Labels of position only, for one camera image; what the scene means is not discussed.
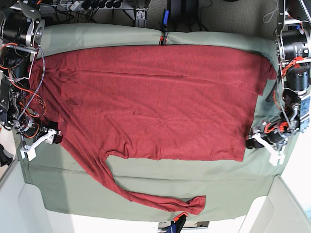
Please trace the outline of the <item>white power strip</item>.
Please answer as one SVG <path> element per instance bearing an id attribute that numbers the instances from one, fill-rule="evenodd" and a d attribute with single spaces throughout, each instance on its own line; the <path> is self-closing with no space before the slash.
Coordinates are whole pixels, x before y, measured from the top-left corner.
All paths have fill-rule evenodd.
<path id="1" fill-rule="evenodd" d="M 80 11 L 82 8 L 82 3 L 83 2 L 81 0 L 69 0 L 69 1 L 60 0 L 59 1 L 59 5 L 61 7 L 64 7 L 66 10 L 73 11 L 73 12 Z"/>

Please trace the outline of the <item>white bin bottom right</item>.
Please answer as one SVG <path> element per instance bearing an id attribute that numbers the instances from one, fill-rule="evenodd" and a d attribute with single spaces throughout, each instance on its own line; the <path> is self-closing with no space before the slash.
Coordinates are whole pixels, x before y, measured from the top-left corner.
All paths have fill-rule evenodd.
<path id="1" fill-rule="evenodd" d="M 311 220 L 280 176 L 267 196 L 255 199 L 239 229 L 240 233 L 309 233 Z"/>

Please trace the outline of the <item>white bin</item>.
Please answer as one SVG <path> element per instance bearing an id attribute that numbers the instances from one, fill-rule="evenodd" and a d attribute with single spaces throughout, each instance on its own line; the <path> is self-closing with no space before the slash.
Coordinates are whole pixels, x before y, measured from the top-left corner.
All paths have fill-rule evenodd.
<path id="1" fill-rule="evenodd" d="M 239 229 L 240 233 L 309 233 L 311 220 L 280 176 L 267 196 L 255 199 Z"/>
<path id="2" fill-rule="evenodd" d="M 45 208 L 41 192 L 24 181 L 20 162 L 0 169 L 0 231 L 2 233 L 73 233 L 71 215 Z"/>

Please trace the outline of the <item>green table cloth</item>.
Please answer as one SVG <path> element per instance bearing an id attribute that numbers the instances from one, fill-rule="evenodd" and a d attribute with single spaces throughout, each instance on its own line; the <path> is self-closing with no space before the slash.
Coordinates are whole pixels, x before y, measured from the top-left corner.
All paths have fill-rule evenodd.
<path id="1" fill-rule="evenodd" d="M 157 45 L 158 30 L 105 24 L 68 24 L 47 27 L 42 38 L 46 56 L 95 47 Z M 60 145 L 41 144 L 32 161 L 20 159 L 22 180 L 39 192 L 46 209 L 64 214 L 123 220 L 167 221 L 173 214 L 131 202 L 103 187 L 87 174 Z M 268 194 L 274 178 L 289 164 L 269 163 L 262 148 L 246 150 L 244 160 L 179 161 L 107 160 L 116 182 L 132 191 L 189 200 L 207 199 L 192 221 L 233 219 L 243 216 L 254 199 Z"/>

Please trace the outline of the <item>red long-sleeve T-shirt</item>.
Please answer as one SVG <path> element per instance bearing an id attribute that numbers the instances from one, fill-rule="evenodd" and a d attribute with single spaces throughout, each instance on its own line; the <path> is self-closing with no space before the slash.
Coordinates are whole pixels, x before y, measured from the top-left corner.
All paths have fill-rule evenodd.
<path id="1" fill-rule="evenodd" d="M 181 200 L 128 191 L 106 163 L 122 159 L 241 162 L 271 62 L 203 45 L 76 50 L 38 60 L 31 85 L 62 131 L 62 146 L 97 182 L 123 198 L 168 212 L 200 214 L 205 196 Z"/>

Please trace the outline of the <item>black clamp left edge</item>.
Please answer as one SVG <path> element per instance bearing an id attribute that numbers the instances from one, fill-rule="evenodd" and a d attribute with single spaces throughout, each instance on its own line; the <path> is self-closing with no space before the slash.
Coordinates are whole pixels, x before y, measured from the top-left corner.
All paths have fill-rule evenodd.
<path id="1" fill-rule="evenodd" d="M 4 147 L 2 144 L 0 144 L 0 166 L 3 167 L 5 165 L 10 165 L 12 162 L 13 158 L 9 158 L 5 153 L 4 153 Z"/>

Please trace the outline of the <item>blue orange clamp bottom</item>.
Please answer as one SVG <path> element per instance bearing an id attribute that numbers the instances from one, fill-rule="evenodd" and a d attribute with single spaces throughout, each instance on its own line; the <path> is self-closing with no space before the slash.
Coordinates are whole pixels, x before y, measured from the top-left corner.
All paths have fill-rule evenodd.
<path id="1" fill-rule="evenodd" d="M 167 227 L 165 233 L 180 233 L 186 223 L 188 215 L 187 212 L 182 212 L 177 215 L 171 222 L 171 225 Z"/>

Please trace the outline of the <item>white bin bottom left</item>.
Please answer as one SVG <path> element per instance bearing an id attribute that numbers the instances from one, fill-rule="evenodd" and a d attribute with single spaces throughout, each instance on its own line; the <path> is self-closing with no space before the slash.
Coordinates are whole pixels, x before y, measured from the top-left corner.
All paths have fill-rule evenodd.
<path id="1" fill-rule="evenodd" d="M 45 208 L 41 192 L 24 181 L 20 162 L 0 169 L 0 231 L 2 233 L 73 233 L 71 215 Z"/>

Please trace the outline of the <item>metal table leg bracket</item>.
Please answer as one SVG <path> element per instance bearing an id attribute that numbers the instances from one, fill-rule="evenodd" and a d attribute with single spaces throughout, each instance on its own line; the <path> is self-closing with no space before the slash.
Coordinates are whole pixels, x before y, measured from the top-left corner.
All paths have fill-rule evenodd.
<path id="1" fill-rule="evenodd" d="M 147 27 L 147 10 L 136 9 L 135 10 L 135 27 L 146 28 Z"/>

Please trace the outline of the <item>blue clamp top middle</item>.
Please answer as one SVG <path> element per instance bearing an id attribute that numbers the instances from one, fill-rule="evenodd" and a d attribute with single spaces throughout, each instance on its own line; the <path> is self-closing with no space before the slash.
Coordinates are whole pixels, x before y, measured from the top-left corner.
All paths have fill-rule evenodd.
<path id="1" fill-rule="evenodd" d="M 168 37 L 167 26 L 168 26 L 169 13 L 170 11 L 167 9 L 163 11 L 163 17 L 162 17 L 162 22 L 161 22 L 162 36 L 159 41 L 159 45 L 161 46 L 167 45 L 167 37 Z"/>

